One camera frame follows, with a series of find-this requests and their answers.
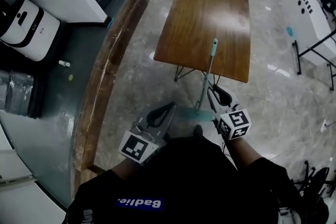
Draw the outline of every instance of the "wooden board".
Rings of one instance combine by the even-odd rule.
[[[95,163],[100,130],[118,69],[149,1],[126,0],[93,65],[75,130],[72,151],[72,173],[75,176],[71,178],[74,190],[77,190],[81,183],[81,173]]]
[[[154,60],[206,71],[214,38],[212,73],[248,82],[248,0],[174,0]]]

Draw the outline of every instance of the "blue label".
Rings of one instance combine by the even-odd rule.
[[[125,198],[115,202],[117,207],[133,208],[145,211],[163,211],[164,199]]]
[[[289,36],[292,37],[293,36],[293,29],[290,28],[290,27],[287,27],[286,30],[287,30],[287,33],[289,34]]]

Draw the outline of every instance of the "wooden table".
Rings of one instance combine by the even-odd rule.
[[[154,60],[177,65],[176,75],[179,66],[206,71],[214,38],[218,47],[211,73],[248,82],[248,0],[174,0]]]

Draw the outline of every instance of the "mop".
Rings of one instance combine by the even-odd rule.
[[[208,61],[208,67],[206,70],[206,74],[204,76],[202,94],[201,94],[200,99],[196,102],[195,108],[193,109],[178,106],[176,108],[176,115],[179,116],[180,118],[194,120],[194,121],[211,121],[213,119],[214,113],[212,110],[203,111],[203,110],[200,110],[200,108],[202,106],[205,94],[209,86],[209,75],[211,74],[211,67],[212,67],[214,57],[216,54],[217,44],[218,44],[218,40],[215,38],[212,43],[212,49],[211,49],[211,53],[210,53],[210,57]]]

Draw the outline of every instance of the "mop handle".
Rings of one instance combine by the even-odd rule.
[[[207,91],[207,88],[208,88],[209,74],[211,72],[212,63],[214,61],[214,57],[215,57],[215,54],[216,54],[217,44],[218,44],[218,40],[217,40],[217,38],[215,38],[214,41],[212,42],[212,49],[211,49],[211,53],[210,53],[210,57],[209,57],[208,68],[206,70],[206,74],[205,74],[205,77],[204,77],[201,98],[196,103],[196,111],[198,111],[200,109],[200,107],[202,105],[202,102],[203,102],[203,99],[204,99],[204,95],[205,95],[205,93]]]

